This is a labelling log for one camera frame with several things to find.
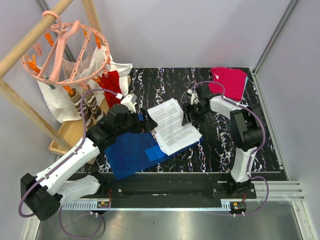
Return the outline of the blue plastic folder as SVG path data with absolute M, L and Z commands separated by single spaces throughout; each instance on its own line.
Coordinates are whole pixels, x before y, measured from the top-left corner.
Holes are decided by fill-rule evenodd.
M 107 147 L 104 153 L 114 178 L 119 181 L 165 162 L 190 147 L 201 143 L 203 140 L 204 138 L 201 137 L 195 143 L 180 149 L 172 155 L 167 155 L 161 151 L 160 146 L 150 132 L 139 134 L 127 132 L 118 136 L 115 143 Z

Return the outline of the white paper files stack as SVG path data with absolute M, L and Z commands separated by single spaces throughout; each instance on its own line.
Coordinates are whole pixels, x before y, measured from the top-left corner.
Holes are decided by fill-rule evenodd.
M 183 110 L 177 100 L 171 98 L 147 112 L 157 123 L 155 138 L 166 155 L 170 156 L 200 141 L 202 135 L 191 123 L 182 125 Z

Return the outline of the metal folder clip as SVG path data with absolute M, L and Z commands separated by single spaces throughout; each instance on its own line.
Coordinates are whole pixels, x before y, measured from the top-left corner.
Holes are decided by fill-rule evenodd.
M 157 137 L 156 137 L 156 134 L 154 131 L 151 131 L 150 134 L 152 135 L 153 139 L 156 141 L 157 140 Z

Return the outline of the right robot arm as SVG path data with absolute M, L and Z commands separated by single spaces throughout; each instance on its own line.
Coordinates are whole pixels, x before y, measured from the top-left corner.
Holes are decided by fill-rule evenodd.
M 197 85 L 187 90 L 190 102 L 184 103 L 182 125 L 199 125 L 205 122 L 205 114 L 214 112 L 230 120 L 230 136 L 236 146 L 235 160 L 227 181 L 227 192 L 239 198 L 251 184 L 251 167 L 256 153 L 264 146 L 266 131 L 257 106 L 240 104 L 224 96 L 212 93 L 209 86 Z

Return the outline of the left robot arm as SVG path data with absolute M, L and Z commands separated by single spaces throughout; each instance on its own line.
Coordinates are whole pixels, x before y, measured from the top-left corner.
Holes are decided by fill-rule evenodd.
M 92 173 L 74 182 L 67 182 L 80 167 L 98 157 L 105 149 L 125 134 L 150 133 L 157 127 L 145 108 L 140 113 L 129 110 L 124 104 L 115 104 L 85 136 L 57 162 L 36 175 L 26 173 L 20 179 L 21 200 L 18 214 L 25 218 L 22 206 L 27 205 L 31 216 L 40 221 L 51 218 L 59 208 L 83 196 L 103 198 L 108 193 L 105 179 Z

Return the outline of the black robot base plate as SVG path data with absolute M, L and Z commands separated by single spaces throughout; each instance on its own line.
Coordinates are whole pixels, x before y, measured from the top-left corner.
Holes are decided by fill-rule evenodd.
M 116 180 L 110 173 L 75 173 L 68 183 L 91 174 L 103 177 L 102 191 L 67 202 L 63 209 L 94 211 L 230 211 L 228 200 L 242 201 L 257 197 L 254 184 L 244 194 L 227 192 L 229 173 L 135 173 Z

